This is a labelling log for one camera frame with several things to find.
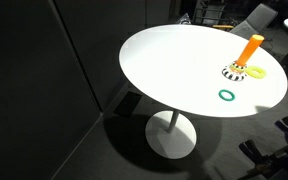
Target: yellow ring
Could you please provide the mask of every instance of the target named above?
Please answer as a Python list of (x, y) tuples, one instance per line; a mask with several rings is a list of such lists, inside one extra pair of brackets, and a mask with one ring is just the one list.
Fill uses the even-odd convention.
[(266, 71), (260, 67), (257, 66), (249, 66), (246, 68), (245, 72), (256, 79), (262, 79), (266, 76)]

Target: table base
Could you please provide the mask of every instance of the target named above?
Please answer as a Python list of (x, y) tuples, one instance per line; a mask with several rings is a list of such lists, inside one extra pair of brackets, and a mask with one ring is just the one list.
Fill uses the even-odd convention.
[(172, 111), (162, 111), (154, 114), (146, 124), (146, 140), (159, 155), (169, 159), (179, 159), (187, 156), (195, 147), (196, 132), (192, 123), (179, 114), (172, 132), (168, 128)]

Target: grey carpet floor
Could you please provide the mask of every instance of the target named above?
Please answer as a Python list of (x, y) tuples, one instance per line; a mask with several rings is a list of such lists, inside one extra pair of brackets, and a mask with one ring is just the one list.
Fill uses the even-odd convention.
[[(288, 52), (288, 36), (276, 31), (272, 51), (280, 61)], [(286, 144), (274, 122), (288, 115), (288, 91), (278, 105), (253, 116), (211, 118), (183, 112), (195, 127), (196, 147), (182, 159), (162, 158), (147, 144), (144, 130), (150, 116), (170, 108), (143, 95), (130, 118), (120, 117), (114, 110), (128, 91), (141, 94), (131, 84), (124, 87), (54, 179), (233, 180), (253, 168), (239, 143), (253, 139), (263, 154)]]

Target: dark wall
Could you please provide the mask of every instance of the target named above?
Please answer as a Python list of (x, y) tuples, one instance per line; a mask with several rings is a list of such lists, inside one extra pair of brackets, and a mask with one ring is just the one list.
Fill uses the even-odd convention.
[(166, 24), (170, 0), (56, 0), (101, 108), (126, 82), (119, 50), (131, 35)]
[(50, 179), (99, 117), (47, 0), (0, 0), (0, 180)]

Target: green ring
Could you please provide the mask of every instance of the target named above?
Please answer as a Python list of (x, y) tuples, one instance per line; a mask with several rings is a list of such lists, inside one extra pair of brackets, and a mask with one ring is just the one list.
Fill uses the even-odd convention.
[[(230, 99), (225, 98), (225, 97), (222, 95), (223, 92), (229, 93), (232, 97), (231, 97)], [(221, 99), (223, 99), (224, 101), (233, 101), (233, 100), (235, 99), (235, 95), (234, 95), (231, 91), (226, 90), (226, 89), (220, 90), (220, 92), (218, 93), (218, 95), (219, 95), (219, 96), (221, 97)]]

